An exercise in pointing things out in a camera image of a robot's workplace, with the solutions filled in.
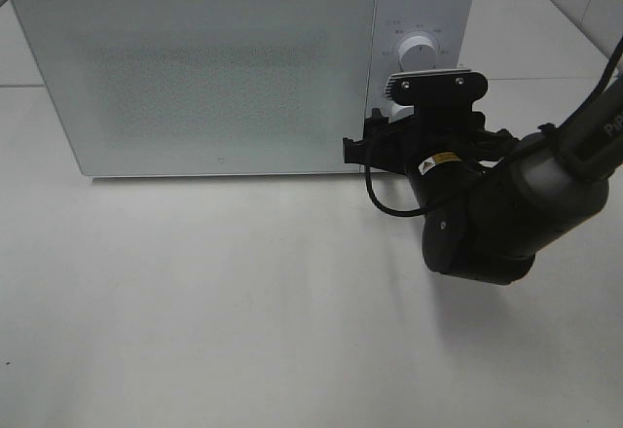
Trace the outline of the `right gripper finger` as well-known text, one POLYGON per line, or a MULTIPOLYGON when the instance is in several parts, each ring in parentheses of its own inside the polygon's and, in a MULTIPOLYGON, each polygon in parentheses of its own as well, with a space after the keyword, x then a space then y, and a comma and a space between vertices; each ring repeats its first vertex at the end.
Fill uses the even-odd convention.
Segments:
POLYGON ((413 124, 413 115, 391 121, 380 109, 373 109, 364 120, 360 140, 344 137, 344 163, 359 165, 400 165, 403 160, 401 140, 413 124))

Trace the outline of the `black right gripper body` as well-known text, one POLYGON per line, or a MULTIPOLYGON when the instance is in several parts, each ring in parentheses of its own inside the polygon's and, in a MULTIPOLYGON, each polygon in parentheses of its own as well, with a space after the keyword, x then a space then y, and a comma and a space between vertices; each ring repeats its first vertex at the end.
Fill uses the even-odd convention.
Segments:
POLYGON ((416 190, 468 190, 479 185, 516 146, 506 129, 487 130, 471 103, 416 106, 384 119, 387 172, 400 173, 416 190))

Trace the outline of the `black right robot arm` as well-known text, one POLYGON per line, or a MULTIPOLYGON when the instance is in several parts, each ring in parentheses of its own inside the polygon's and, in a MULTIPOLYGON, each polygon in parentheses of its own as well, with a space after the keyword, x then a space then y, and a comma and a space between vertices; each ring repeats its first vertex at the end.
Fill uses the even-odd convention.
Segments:
POLYGON ((411 109, 391 121, 374 109, 347 163, 406 177, 423 217, 421 249, 437 273, 507 285, 538 251, 598 214, 622 163, 622 80, 615 49, 598 83, 561 124, 524 138, 489 131, 474 103, 486 77, 468 69, 392 75, 386 95, 411 109))

